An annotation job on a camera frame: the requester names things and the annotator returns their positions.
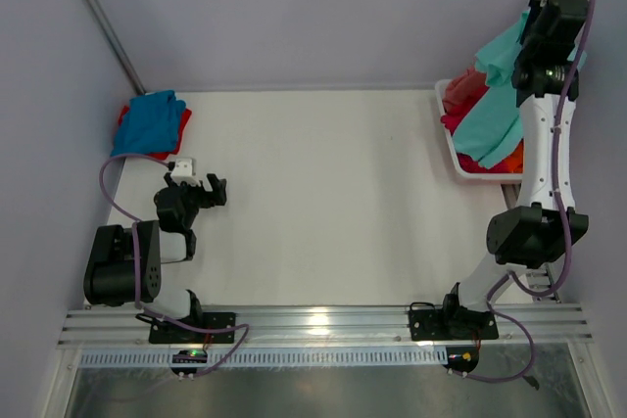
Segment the glass panel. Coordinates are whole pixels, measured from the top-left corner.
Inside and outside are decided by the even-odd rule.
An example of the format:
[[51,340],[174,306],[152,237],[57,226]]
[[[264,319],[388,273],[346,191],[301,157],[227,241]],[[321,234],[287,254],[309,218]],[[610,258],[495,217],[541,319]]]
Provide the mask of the glass panel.
[[[489,385],[440,366],[220,370],[179,383],[169,370],[82,369],[67,417],[588,417],[567,345],[538,345],[532,375]],[[478,374],[522,368],[529,347],[481,349]],[[126,403],[104,396],[131,397]]]

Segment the metal pole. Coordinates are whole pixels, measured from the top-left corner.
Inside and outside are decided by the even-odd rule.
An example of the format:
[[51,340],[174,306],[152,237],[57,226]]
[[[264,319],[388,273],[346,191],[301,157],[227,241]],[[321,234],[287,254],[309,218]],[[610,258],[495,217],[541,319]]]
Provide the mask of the metal pole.
[[111,47],[116,59],[120,63],[121,68],[123,69],[128,81],[130,82],[133,90],[137,95],[143,95],[146,93],[146,88],[141,83],[139,75],[137,75],[137,71],[133,67],[133,64],[130,62],[128,55],[124,51],[124,48],[121,45],[120,39],[116,35],[114,28],[109,22],[107,15],[105,14],[102,5],[99,0],[84,0],[89,12],[91,12],[94,20],[98,24],[98,27],[102,31],[102,34],[105,36],[107,43]]

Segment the white tray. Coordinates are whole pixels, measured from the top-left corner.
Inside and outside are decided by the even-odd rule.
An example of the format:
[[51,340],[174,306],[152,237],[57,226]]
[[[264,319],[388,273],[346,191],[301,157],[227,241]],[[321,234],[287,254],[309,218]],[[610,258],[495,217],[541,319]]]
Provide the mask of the white tray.
[[[444,93],[449,82],[449,79],[443,79],[439,80],[435,84],[435,94],[438,98],[438,111],[440,112],[440,116],[446,114],[442,99],[444,98]],[[461,166],[459,166],[458,153],[455,151],[451,132],[446,127],[444,127],[444,125],[442,125],[442,129],[444,130],[444,134],[447,137],[447,144],[449,145],[451,160],[453,161],[453,166],[455,167],[455,171],[458,174],[458,180],[461,183],[496,183],[512,185],[515,183],[520,183],[522,181],[522,173],[468,173],[463,168],[461,168]]]

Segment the metal bar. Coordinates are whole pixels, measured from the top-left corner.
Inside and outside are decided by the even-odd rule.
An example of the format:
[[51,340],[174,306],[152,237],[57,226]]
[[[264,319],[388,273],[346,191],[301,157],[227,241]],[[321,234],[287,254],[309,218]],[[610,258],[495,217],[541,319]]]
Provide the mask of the metal bar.
[[[406,306],[206,306],[206,311],[234,311],[238,323],[251,331],[245,347],[402,346],[415,345],[408,328]],[[530,303],[498,305],[497,310],[519,319],[538,343],[590,342],[592,335],[578,304]],[[68,314],[59,348],[157,348],[148,344],[149,326],[136,320],[136,310],[92,308]],[[513,324],[498,319],[501,337],[493,344],[524,344],[526,337]],[[471,342],[420,342],[430,346]]]
[[89,12],[93,16],[94,20],[98,24],[100,31],[102,32],[105,40],[109,44],[109,47],[113,51],[118,63],[120,63],[121,68],[123,69],[130,85],[133,87],[133,90],[137,95],[143,95],[146,93],[146,88],[141,82],[137,71],[133,67],[128,55],[124,51],[124,48],[121,45],[120,39],[116,34],[111,22],[107,18],[105,11],[102,7],[102,4],[99,0],[84,0]]
[[534,277],[527,279],[530,289],[543,290],[551,286],[551,280],[548,276]]
[[[205,364],[223,359],[227,348],[206,352]],[[197,368],[198,362],[174,362],[176,348],[87,349],[80,361],[84,369],[112,368]],[[417,366],[447,363],[445,347],[317,347],[317,348],[242,348],[234,352],[223,369],[298,368],[342,366]]]
[[518,201],[518,194],[520,193],[520,185],[501,185],[503,191],[503,197],[506,200],[506,207],[513,209],[516,207]]
[[570,344],[569,349],[592,418],[625,416],[615,396],[616,390],[607,383],[597,346]]
[[57,370],[55,378],[37,416],[41,418],[66,416],[66,409],[70,402],[76,370],[78,369],[81,356],[82,352],[80,350],[56,351]]

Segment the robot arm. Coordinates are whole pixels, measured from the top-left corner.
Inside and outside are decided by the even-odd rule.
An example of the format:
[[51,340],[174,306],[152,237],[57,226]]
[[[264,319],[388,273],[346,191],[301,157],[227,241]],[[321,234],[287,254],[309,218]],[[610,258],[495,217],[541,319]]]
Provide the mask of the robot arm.
[[[191,229],[200,209],[226,204],[226,180],[207,178],[207,191],[196,178],[193,159],[176,159],[168,164],[167,188],[154,198],[158,220],[136,225],[140,257],[141,301],[162,315],[182,319],[198,316],[196,296],[168,279],[162,264],[192,259],[196,235]],[[135,251],[132,229],[102,226],[96,231],[83,281],[83,291],[92,304],[119,306],[135,300]]]
[[554,262],[564,254],[564,228],[555,191],[566,211],[572,243],[588,229],[588,216],[575,212],[569,178],[569,129],[579,93],[576,73],[558,110],[572,66],[569,55],[586,21],[588,0],[531,0],[529,5],[512,76],[525,139],[524,174],[516,208],[492,218],[486,235],[487,253],[473,273],[445,296],[437,315],[410,310],[414,340],[498,337],[490,328],[494,316],[488,302],[499,298],[511,284],[512,275]]

